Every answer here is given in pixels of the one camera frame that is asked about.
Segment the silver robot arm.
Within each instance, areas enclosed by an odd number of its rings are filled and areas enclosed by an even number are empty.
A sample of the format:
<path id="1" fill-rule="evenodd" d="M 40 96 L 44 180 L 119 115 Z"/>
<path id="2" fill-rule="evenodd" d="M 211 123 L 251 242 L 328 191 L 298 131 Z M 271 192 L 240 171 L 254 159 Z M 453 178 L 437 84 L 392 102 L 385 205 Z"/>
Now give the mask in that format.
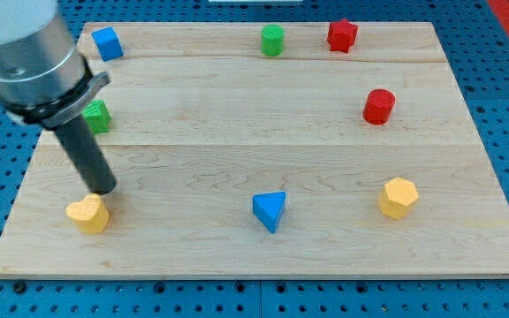
<path id="1" fill-rule="evenodd" d="M 109 83 L 78 52 L 57 1 L 0 0 L 0 103 L 13 120 L 53 130 Z"/>

